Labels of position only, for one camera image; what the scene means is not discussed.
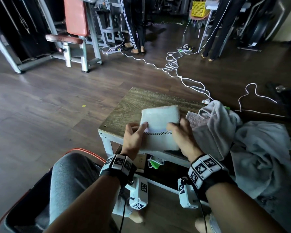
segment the green object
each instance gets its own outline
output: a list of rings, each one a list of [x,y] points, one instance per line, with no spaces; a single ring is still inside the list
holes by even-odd
[[[152,165],[152,167],[153,167],[154,169],[158,169],[158,168],[159,168],[159,166],[160,166],[160,164],[159,164],[159,163],[157,163],[157,162],[154,162],[154,161],[152,161],[152,160],[150,160],[150,163],[151,163],[151,165]]]

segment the gray sweatpants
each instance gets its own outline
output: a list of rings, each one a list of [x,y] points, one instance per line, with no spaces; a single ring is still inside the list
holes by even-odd
[[[99,172],[93,161],[79,153],[66,154],[55,163],[50,184],[50,224],[98,179]],[[128,197],[119,195],[112,213],[123,216]],[[126,204],[125,217],[131,213],[132,208]]]

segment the hand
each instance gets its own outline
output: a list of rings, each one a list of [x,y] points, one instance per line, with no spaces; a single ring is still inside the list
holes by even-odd
[[[123,147],[121,154],[125,154],[134,160],[141,146],[141,140],[144,130],[148,127],[148,122],[139,126],[138,123],[129,123],[126,125]]]
[[[204,154],[194,139],[190,122],[187,119],[181,118],[179,126],[174,123],[168,123],[166,129],[172,132],[174,141],[190,163]]]

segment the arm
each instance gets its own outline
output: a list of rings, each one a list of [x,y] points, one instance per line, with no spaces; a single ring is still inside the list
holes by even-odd
[[[126,125],[122,154],[136,158],[147,123]],[[101,176],[87,188],[45,231],[45,233],[107,232],[120,191],[117,177]]]
[[[184,118],[180,126],[169,123],[175,142],[192,163],[204,154],[198,147]],[[218,225],[223,233],[282,233],[286,232],[263,208],[235,185],[218,183],[206,191],[206,196]]]

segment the yellow basket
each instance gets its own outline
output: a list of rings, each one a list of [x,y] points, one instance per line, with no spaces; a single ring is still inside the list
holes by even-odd
[[[205,1],[194,1],[191,15],[194,17],[204,17],[205,15],[208,15],[210,10],[206,10],[205,3]]]

